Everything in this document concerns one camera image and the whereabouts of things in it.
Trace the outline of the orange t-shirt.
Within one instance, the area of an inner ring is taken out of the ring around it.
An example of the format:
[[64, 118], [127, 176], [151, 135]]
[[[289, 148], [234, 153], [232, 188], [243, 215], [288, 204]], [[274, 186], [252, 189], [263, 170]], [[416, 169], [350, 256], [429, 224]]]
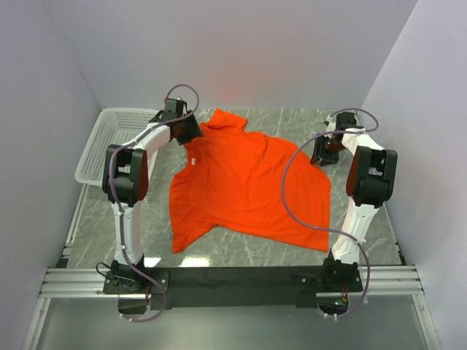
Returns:
[[291, 141], [246, 126], [216, 109], [203, 136], [185, 145], [187, 165], [169, 190], [172, 251], [215, 227], [327, 251], [330, 179]]

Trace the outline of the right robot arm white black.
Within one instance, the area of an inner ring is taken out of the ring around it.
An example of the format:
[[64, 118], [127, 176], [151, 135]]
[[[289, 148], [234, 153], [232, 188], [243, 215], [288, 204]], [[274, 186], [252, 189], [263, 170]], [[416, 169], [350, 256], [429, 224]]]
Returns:
[[348, 150], [352, 164], [347, 176], [348, 207], [342, 231], [324, 259], [319, 281], [323, 290], [362, 290], [358, 262], [372, 219], [388, 201], [395, 183], [398, 153], [378, 145], [357, 121], [357, 112], [342, 109], [325, 120], [323, 136], [317, 137], [310, 163], [338, 163], [339, 153]]

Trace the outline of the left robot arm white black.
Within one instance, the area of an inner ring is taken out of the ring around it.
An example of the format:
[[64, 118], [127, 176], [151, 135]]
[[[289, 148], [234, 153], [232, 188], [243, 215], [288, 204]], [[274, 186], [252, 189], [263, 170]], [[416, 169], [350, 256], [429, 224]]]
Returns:
[[130, 293], [141, 291], [146, 283], [139, 219], [149, 188], [149, 158], [173, 139], [183, 145], [200, 136], [201, 129], [187, 102], [167, 97], [164, 108], [142, 132], [130, 141], [107, 147], [102, 190], [111, 202], [116, 231], [109, 278]]

